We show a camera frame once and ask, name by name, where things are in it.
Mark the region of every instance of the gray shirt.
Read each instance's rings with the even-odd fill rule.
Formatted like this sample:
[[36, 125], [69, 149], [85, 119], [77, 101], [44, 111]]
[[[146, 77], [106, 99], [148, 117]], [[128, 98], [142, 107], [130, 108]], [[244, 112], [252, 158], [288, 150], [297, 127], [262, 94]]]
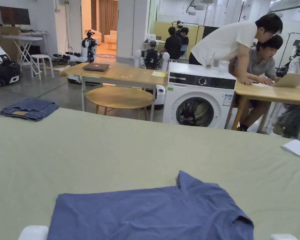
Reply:
[[257, 50], [255, 48], [250, 49], [249, 52], [249, 65], [247, 72], [253, 75], [260, 76], [265, 74], [268, 78], [275, 77], [275, 61], [272, 58], [268, 60], [262, 60], [258, 63]]

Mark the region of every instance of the round wooden stool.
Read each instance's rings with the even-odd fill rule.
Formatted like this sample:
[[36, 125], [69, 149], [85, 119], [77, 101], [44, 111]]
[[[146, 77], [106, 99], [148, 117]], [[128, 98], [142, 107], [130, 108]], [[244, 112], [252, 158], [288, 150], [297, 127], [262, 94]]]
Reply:
[[86, 98], [96, 105], [96, 113], [99, 106], [105, 107], [103, 115], [106, 115], [107, 108], [137, 109], [140, 119], [140, 109], [143, 108], [147, 120], [147, 106], [151, 105], [152, 94], [138, 88], [101, 87], [89, 91]]

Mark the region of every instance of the person in black shirt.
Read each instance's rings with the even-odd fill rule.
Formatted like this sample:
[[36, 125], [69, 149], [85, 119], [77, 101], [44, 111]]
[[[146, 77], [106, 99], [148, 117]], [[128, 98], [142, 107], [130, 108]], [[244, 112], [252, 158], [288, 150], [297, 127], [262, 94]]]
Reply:
[[176, 35], [175, 27], [169, 27], [168, 32], [170, 37], [166, 39], [164, 49], [170, 55], [170, 59], [179, 59], [181, 56], [181, 38]]
[[188, 32], [189, 32], [189, 28], [187, 27], [183, 27], [180, 30], [182, 45], [189, 45]]
[[176, 31], [176, 35], [181, 38], [181, 29], [183, 27], [183, 23], [181, 23], [181, 21], [177, 22], [177, 31]]

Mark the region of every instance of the blue t-shirt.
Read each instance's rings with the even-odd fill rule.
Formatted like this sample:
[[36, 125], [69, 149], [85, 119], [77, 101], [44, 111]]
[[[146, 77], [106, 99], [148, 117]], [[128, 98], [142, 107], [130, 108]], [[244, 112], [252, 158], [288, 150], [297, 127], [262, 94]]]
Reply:
[[217, 184], [60, 194], [47, 240], [253, 240], [253, 223]]

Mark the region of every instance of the washing machine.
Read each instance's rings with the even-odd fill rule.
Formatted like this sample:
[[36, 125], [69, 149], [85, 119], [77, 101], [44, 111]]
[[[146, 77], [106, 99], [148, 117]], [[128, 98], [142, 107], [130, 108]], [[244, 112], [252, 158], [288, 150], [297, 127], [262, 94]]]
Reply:
[[217, 67], [169, 63], [162, 122], [223, 129], [235, 82]]

